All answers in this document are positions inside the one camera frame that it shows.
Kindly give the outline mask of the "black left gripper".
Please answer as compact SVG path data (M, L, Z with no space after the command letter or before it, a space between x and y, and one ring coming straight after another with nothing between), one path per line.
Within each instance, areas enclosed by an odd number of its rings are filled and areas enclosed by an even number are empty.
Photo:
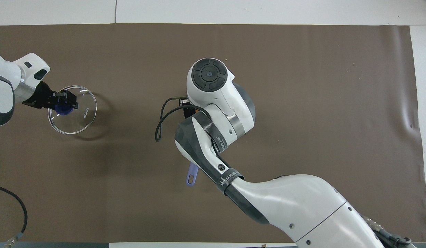
M27 106L36 109L51 109L55 112L63 112L63 109L79 108L77 97L72 92L69 90L53 91L43 81L40 81L32 96L27 99Z

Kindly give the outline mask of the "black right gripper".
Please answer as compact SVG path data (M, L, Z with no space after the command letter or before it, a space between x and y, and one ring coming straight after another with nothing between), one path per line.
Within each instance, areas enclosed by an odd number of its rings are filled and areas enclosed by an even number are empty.
M182 98L182 99L179 99L179 106L192 106L192 104L189 102L188 98ZM184 108L183 109L184 117L191 117L196 112L197 112L197 110L195 108Z

